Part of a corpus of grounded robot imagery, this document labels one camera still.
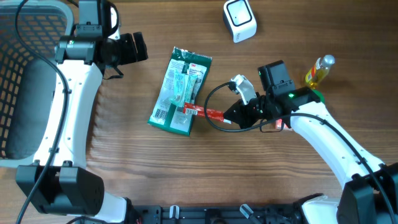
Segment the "green object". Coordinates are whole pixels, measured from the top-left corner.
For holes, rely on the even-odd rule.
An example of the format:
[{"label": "green object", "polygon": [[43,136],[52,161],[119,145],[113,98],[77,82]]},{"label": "green object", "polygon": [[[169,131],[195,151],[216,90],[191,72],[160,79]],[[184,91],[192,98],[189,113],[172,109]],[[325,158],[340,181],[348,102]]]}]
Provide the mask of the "green object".
[{"label": "green object", "polygon": [[319,92],[318,90],[312,90],[315,94],[317,94],[319,96],[319,98],[321,98],[321,102],[325,103],[325,97],[322,95],[321,92]]},{"label": "green object", "polygon": [[[182,113],[183,103],[195,102],[195,98],[206,80],[211,61],[211,57],[174,47],[159,97],[148,124],[166,131],[189,136],[193,115]],[[175,82],[175,78],[182,81],[182,75],[185,78],[185,84],[179,86],[179,89],[176,90],[177,94],[175,94],[175,84],[179,85],[178,82]]]}]

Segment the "small bottle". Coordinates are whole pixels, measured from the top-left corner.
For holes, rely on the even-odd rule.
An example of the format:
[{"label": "small bottle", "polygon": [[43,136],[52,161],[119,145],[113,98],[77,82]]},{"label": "small bottle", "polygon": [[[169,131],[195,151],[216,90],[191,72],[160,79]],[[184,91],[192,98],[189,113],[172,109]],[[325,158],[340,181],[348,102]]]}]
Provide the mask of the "small bottle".
[{"label": "small bottle", "polygon": [[305,76],[304,82],[306,86],[313,90],[316,89],[323,78],[329,74],[330,68],[334,63],[335,58],[332,55],[325,55],[323,58],[318,58],[315,65]]}]

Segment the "bottle cap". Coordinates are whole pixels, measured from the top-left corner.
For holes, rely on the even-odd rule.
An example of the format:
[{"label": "bottle cap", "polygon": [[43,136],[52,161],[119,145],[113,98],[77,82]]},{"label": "bottle cap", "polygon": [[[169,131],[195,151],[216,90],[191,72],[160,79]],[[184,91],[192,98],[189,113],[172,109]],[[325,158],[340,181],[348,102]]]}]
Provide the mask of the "bottle cap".
[{"label": "bottle cap", "polygon": [[321,65],[324,67],[331,67],[334,63],[335,63],[335,58],[332,55],[325,55],[321,61]]}]

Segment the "plastic basket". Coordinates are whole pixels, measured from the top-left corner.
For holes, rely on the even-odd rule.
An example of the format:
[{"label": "plastic basket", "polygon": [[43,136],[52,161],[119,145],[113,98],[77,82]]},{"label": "plastic basket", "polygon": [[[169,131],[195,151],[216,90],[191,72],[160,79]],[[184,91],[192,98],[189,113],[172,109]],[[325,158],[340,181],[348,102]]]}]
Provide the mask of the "plastic basket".
[{"label": "plastic basket", "polygon": [[[54,70],[17,41],[20,1],[0,3],[0,166],[31,164],[42,141],[55,89]],[[69,35],[73,13],[59,1],[28,1],[19,14],[22,40],[53,61],[61,35]]]}]

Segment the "wooden table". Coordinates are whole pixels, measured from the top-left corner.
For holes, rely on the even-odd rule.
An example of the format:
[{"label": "wooden table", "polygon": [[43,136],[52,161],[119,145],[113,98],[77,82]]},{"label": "wooden table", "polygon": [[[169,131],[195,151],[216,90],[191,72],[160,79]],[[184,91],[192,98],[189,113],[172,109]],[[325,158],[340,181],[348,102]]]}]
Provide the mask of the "wooden table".
[{"label": "wooden table", "polygon": [[[149,60],[120,67],[104,81],[93,109],[87,168],[106,190],[135,205],[240,205],[293,202],[323,192],[339,197],[330,168],[291,131],[222,133],[197,118],[190,137],[147,124],[174,46],[213,57],[197,103],[236,74],[264,94],[257,67],[284,60],[296,86],[318,57],[336,64],[319,90],[333,117],[386,164],[398,161],[397,1],[251,0],[257,34],[234,44],[222,20],[224,1],[116,4],[122,33],[141,31]],[[238,96],[220,90],[210,108]],[[13,223],[25,200],[13,169],[0,169],[0,223]],[[25,223],[65,223],[29,207]]]}]

